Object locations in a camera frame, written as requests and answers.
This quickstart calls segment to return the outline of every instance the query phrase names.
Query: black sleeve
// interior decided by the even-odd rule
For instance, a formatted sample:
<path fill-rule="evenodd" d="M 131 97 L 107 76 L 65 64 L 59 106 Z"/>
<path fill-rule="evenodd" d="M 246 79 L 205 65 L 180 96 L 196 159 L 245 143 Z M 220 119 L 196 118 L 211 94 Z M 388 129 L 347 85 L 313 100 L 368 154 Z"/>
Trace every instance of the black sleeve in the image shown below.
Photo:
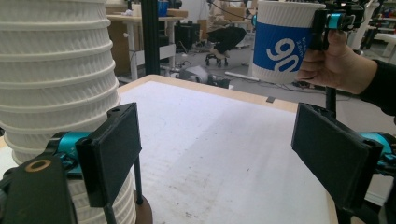
<path fill-rule="evenodd" d="M 396 116 L 396 66 L 375 60 L 378 64 L 373 81 L 360 98 L 377 105 L 384 113 Z"/>

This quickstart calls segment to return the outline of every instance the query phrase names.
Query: white cup with blue label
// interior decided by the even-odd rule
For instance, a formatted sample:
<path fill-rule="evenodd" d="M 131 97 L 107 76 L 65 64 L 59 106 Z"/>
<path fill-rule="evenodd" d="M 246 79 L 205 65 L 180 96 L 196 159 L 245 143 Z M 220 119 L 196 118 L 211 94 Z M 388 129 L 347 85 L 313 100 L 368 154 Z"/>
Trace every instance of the white cup with blue label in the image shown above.
<path fill-rule="evenodd" d="M 252 73 L 262 81 L 294 81 L 312 39 L 314 3 L 260 1 Z"/>

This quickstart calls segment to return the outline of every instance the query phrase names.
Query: blue label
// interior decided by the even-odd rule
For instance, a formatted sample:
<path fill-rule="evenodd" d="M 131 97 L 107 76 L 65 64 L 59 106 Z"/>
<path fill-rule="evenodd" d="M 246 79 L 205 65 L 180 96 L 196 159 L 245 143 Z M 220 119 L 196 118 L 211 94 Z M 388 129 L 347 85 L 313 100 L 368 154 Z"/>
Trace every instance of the blue label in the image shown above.
<path fill-rule="evenodd" d="M 296 28 L 257 22 L 253 62 L 279 72 L 300 69 L 311 42 L 310 28 Z"/>

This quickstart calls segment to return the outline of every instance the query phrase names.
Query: printed number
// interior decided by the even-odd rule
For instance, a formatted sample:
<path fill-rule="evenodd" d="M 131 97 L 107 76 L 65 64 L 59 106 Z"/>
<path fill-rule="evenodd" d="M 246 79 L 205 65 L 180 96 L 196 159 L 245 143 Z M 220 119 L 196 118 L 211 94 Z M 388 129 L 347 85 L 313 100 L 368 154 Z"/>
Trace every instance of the printed number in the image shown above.
<path fill-rule="evenodd" d="M 289 48 L 286 49 L 285 51 L 283 51 L 281 48 L 284 45 L 288 45 Z M 268 57 L 273 60 L 273 61 L 280 61 L 275 65 L 275 71 L 280 72 L 279 68 L 282 67 L 283 65 L 290 63 L 292 61 L 294 61 L 294 63 L 288 67 L 287 69 L 284 70 L 284 72 L 290 72 L 291 70 L 293 70 L 296 66 L 297 63 L 299 61 L 299 58 L 297 55 L 291 55 L 291 53 L 294 51 L 294 41 L 292 39 L 281 39 L 279 40 L 276 45 L 275 45 L 275 52 L 276 55 L 274 55 L 270 49 L 267 49 L 267 55 Z"/>

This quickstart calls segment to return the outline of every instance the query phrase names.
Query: human hand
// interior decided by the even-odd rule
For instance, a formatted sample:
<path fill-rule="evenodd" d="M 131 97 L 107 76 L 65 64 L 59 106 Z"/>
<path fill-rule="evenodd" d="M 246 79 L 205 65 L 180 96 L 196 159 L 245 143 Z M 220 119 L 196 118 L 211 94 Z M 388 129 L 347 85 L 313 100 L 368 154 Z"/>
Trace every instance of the human hand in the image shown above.
<path fill-rule="evenodd" d="M 297 79 L 355 94 L 361 93 L 375 75 L 376 62 L 355 54 L 347 46 L 344 32 L 330 30 L 328 40 L 327 50 L 307 51 Z"/>

